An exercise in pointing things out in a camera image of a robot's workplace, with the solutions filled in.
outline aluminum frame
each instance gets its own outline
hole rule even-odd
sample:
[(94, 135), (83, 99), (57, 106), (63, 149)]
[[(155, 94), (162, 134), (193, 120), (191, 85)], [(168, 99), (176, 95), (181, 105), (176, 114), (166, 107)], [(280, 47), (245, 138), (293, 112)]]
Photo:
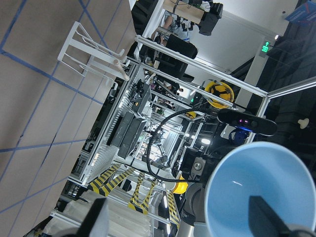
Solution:
[(191, 145), (189, 146), (190, 148), (193, 148), (194, 147), (194, 144), (196, 143), (196, 140), (198, 138), (198, 135), (199, 135), (199, 132), (201, 131), (202, 127), (203, 127), (204, 123), (203, 122), (200, 122), (200, 124), (198, 125), (197, 127), (197, 132), (193, 138), (193, 141), (191, 143)]
[(283, 95), (291, 94), (300, 90), (305, 90), (311, 87), (316, 86), (316, 76), (312, 78), (308, 78), (306, 80), (282, 87), (277, 90), (273, 90), (268, 93), (268, 97), (270, 99), (274, 99)]
[(198, 93), (200, 93), (200, 94), (202, 94), (202, 95), (204, 95), (204, 96), (210, 97), (210, 98), (212, 98), (212, 99), (214, 99), (214, 100), (216, 100), (216, 101), (218, 101), (218, 102), (221, 102), (221, 103), (224, 104), (224, 105), (228, 105), (228, 106), (230, 106), (230, 107), (233, 106), (233, 103), (232, 103), (232, 102), (229, 102), (229, 101), (227, 101), (227, 100), (224, 100), (224, 99), (221, 98), (221, 97), (215, 96), (215, 95), (213, 95), (212, 93), (209, 93), (209, 92), (207, 92), (207, 91), (205, 91), (205, 90), (202, 90), (202, 89), (200, 89), (200, 88), (197, 88), (197, 87), (195, 87), (195, 86), (193, 86), (193, 85), (191, 85), (191, 84), (189, 84), (189, 83), (187, 83), (187, 82), (185, 82), (185, 81), (182, 81), (182, 80), (180, 80), (180, 79), (178, 79), (178, 78), (175, 78), (175, 77), (173, 77), (173, 76), (170, 76), (169, 74), (164, 73), (164, 72), (162, 72), (162, 71), (160, 71), (160, 70), (158, 70), (158, 69), (156, 69), (156, 68), (150, 67), (150, 66), (148, 66), (148, 65), (146, 65), (146, 64), (143, 64), (143, 63), (142, 63), (142, 66), (143, 66), (144, 68), (146, 68), (147, 70), (149, 70), (149, 71), (152, 71), (152, 72), (154, 72), (154, 73), (156, 73), (156, 74), (159, 74), (159, 75), (163, 76), (164, 78), (167, 78), (167, 79), (169, 79), (169, 80), (171, 80), (171, 81), (174, 81), (174, 82), (178, 83), (179, 85), (184, 86), (185, 88), (188, 88), (188, 89), (191, 89), (191, 90), (195, 90), (196, 92), (198, 92)]
[(167, 54), (167, 55), (169, 55), (171, 57), (174, 57), (175, 59), (181, 60), (182, 62), (185, 62), (185, 63), (187, 63), (189, 65), (192, 65), (192, 66), (195, 66), (197, 68), (200, 68), (200, 69), (204, 70), (205, 72), (210, 73), (211, 75), (214, 75), (214, 76), (216, 76), (216, 77), (218, 77), (218, 78), (220, 78), (222, 80), (225, 80), (225, 81), (230, 82), (230, 83), (232, 83), (234, 85), (237, 85), (240, 88), (243, 88), (245, 90), (248, 90), (248, 91), (252, 92), (253, 94), (259, 95), (261, 97), (266, 97), (267, 94), (268, 94), (266, 91), (264, 91), (264, 90), (262, 90), (262, 89), (260, 89), (258, 87), (250, 85), (250, 84), (248, 84), (248, 83), (246, 83), (244, 81), (238, 80), (238, 79), (236, 79), (236, 78), (234, 78), (234, 77), (232, 77), (230, 75), (227, 75), (227, 74), (225, 74), (225, 73), (223, 73), (223, 72), (221, 72), (221, 71), (219, 71), (217, 69), (214, 69), (214, 68), (212, 68), (212, 67), (210, 67), (210, 66), (208, 66), (206, 64), (203, 64), (203, 63), (198, 62), (198, 61), (196, 61), (196, 60), (194, 60), (192, 58), (184, 56), (184, 55), (180, 54), (179, 52), (175, 52), (175, 51), (173, 51), (173, 50), (171, 50), (169, 48), (166, 48), (166, 47), (164, 47), (164, 46), (162, 46), (160, 44), (157, 44), (156, 42), (153, 42), (153, 41), (151, 41), (149, 39), (146, 39), (146, 38), (144, 38), (144, 37), (142, 37), (140, 35), (137, 35), (135, 37), (135, 40), (137, 42), (139, 42), (139, 43), (142, 43), (142, 44), (148, 46), (148, 47), (156, 49), (156, 50), (158, 50), (161, 53)]

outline led light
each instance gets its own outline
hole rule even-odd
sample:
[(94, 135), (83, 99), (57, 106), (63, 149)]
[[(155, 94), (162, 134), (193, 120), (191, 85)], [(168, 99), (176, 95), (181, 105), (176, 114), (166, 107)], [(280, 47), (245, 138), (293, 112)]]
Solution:
[(163, 204), (165, 208), (168, 208), (168, 202), (167, 202), (167, 197), (163, 196)]
[(99, 153), (97, 153), (97, 154), (95, 155), (91, 166), (94, 166), (94, 164), (95, 164), (96, 160), (98, 159), (98, 157), (99, 157)]
[(122, 108), (125, 98), (126, 98), (126, 97), (123, 96), (123, 99), (121, 100), (120, 104), (118, 105), (119, 108)]
[(170, 224), (166, 224), (166, 225), (167, 225), (167, 234), (169, 235), (171, 233)]
[(208, 139), (205, 139), (205, 138), (202, 138), (201, 142), (204, 143), (204, 144), (207, 144), (207, 145), (211, 144), (211, 141), (208, 140)]

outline black cable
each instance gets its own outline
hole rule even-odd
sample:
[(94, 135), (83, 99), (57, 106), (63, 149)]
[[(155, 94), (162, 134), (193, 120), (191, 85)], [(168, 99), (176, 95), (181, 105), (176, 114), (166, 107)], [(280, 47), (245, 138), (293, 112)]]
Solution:
[[(174, 3), (175, 5), (177, 5), (177, 6), (181, 6), (181, 5), (191, 5), (191, 4), (189, 4), (189, 3), (183, 3), (183, 4), (179, 4), (179, 3), (175, 3), (175, 2), (173, 2), (173, 1), (171, 1), (172, 3)], [(211, 0), (211, 1), (207, 1), (207, 2), (204, 2), (204, 3), (201, 3), (200, 5), (203, 5), (203, 4), (210, 4), (211, 2), (213, 2), (213, 0)]]
[(150, 151), (151, 151), (151, 147), (154, 143), (154, 137), (157, 135), (157, 133), (161, 130), (162, 126), (165, 125), (167, 123), (168, 120), (172, 119), (173, 117), (176, 117), (180, 114), (185, 114), (188, 112), (203, 112), (203, 113), (208, 113), (210, 112), (210, 109), (206, 109), (206, 108), (191, 108), (191, 109), (186, 109), (186, 110), (181, 110), (178, 112), (175, 112), (174, 114), (166, 117), (161, 123), (160, 125), (156, 128), (156, 130), (154, 131), (152, 137), (149, 139), (148, 145), (147, 145), (147, 150), (146, 150), (146, 164), (147, 164), (147, 169), (150, 175), (154, 176), (157, 179), (160, 179), (162, 181), (165, 182), (191, 182), (191, 183), (198, 183), (199, 180), (183, 180), (183, 179), (167, 179), (167, 178), (163, 178), (155, 173), (153, 173), (152, 169), (151, 169), (151, 165), (150, 165)]

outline light blue bowl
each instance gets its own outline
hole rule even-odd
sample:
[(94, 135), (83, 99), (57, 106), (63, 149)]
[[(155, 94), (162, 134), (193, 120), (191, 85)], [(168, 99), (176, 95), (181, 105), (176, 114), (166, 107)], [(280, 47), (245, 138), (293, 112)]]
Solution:
[(249, 196), (262, 196), (287, 224), (315, 229), (316, 191), (301, 160), (269, 142), (242, 145), (217, 165), (205, 191), (206, 225), (212, 237), (252, 237)]

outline person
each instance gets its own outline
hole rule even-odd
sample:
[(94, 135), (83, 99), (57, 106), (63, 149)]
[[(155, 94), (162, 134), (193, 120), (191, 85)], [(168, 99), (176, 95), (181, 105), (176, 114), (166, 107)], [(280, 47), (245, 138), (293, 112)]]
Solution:
[[(190, 42), (191, 31), (186, 30), (184, 31), (182, 26), (178, 26), (177, 24), (178, 16), (166, 11), (164, 14), (164, 24), (163, 27), (170, 31), (171, 33), (175, 34), (180, 39), (184, 40), (185, 42)], [(160, 43), (166, 46), (169, 36), (160, 35)]]
[(178, 87), (176, 87), (176, 86), (173, 86), (172, 89), (171, 89), (171, 92), (172, 92), (173, 94), (178, 93), (178, 91), (183, 92), (183, 89), (182, 89), (182, 88), (178, 88)]

